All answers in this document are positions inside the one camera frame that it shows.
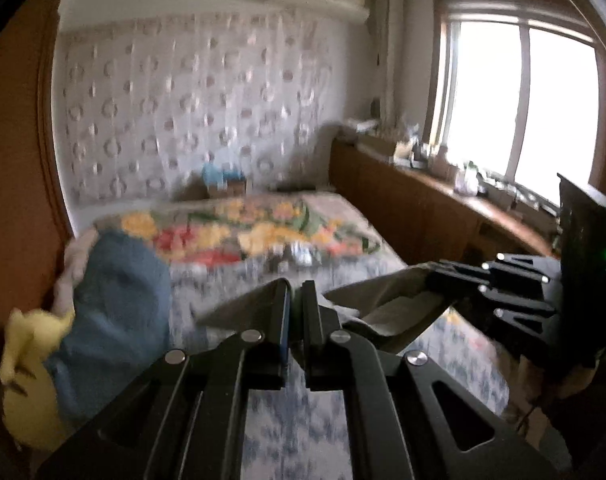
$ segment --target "metal screw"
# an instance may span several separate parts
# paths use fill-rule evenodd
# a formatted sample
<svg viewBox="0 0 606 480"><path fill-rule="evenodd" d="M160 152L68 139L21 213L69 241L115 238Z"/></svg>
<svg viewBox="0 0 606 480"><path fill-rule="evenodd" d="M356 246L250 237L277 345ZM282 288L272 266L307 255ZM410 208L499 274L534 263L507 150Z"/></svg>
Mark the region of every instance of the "metal screw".
<svg viewBox="0 0 606 480"><path fill-rule="evenodd" d="M427 354L422 350L410 350L405 354L405 359L414 366L423 366L427 362Z"/></svg>
<svg viewBox="0 0 606 480"><path fill-rule="evenodd" d="M175 348L165 354L165 362L169 365L179 365L185 361L186 355L183 350Z"/></svg>
<svg viewBox="0 0 606 480"><path fill-rule="evenodd" d="M257 343L262 339L262 334L258 330L251 328L241 333L241 339L246 343Z"/></svg>
<svg viewBox="0 0 606 480"><path fill-rule="evenodd" d="M346 343L351 338L352 336L348 332L345 332L345 330L334 330L334 332L330 334L330 339L339 345Z"/></svg>

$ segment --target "floral bedspread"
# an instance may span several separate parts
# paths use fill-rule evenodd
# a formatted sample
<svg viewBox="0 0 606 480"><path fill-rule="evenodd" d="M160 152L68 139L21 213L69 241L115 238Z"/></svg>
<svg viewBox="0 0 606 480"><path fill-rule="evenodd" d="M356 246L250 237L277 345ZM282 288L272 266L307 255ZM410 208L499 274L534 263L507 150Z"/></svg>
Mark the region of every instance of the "floral bedspread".
<svg viewBox="0 0 606 480"><path fill-rule="evenodd" d="M329 256L359 256L380 243L341 218L324 218L302 198L274 194L208 201L192 210L125 214L119 227L148 240L168 263L213 268L299 243Z"/></svg>

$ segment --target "white patterned curtain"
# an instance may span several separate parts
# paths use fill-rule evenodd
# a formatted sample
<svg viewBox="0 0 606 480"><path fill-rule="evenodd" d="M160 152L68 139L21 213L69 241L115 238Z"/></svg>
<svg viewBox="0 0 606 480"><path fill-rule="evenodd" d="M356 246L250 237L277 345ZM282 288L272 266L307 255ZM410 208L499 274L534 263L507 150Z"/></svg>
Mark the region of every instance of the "white patterned curtain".
<svg viewBox="0 0 606 480"><path fill-rule="evenodd" d="M237 166L258 187L318 180L328 67L315 35L314 20L289 12L167 15L62 35L76 201L167 198L205 162Z"/></svg>
<svg viewBox="0 0 606 480"><path fill-rule="evenodd" d="M403 42L403 0L375 0L376 49L379 70L381 123L396 125L395 76L400 73Z"/></svg>

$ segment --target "headboard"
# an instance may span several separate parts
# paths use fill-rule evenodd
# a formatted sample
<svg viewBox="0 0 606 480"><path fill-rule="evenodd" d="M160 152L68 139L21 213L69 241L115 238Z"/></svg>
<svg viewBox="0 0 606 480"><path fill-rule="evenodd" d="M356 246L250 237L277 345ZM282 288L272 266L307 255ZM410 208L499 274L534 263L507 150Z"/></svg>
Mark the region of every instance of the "headboard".
<svg viewBox="0 0 606 480"><path fill-rule="evenodd" d="M11 310L47 303L71 233L49 102L59 1L26 0L0 33L0 354ZM27 472L28 454L5 431L0 409L0 478Z"/></svg>

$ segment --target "blue cloth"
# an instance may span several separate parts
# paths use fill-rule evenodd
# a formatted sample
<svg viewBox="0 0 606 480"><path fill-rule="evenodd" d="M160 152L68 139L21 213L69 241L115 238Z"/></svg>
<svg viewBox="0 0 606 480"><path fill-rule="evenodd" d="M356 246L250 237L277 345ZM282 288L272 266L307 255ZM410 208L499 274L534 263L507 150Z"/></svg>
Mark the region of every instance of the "blue cloth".
<svg viewBox="0 0 606 480"><path fill-rule="evenodd" d="M170 273L142 240L105 231L74 289L76 318L45 362L63 420L100 412L169 348Z"/></svg>

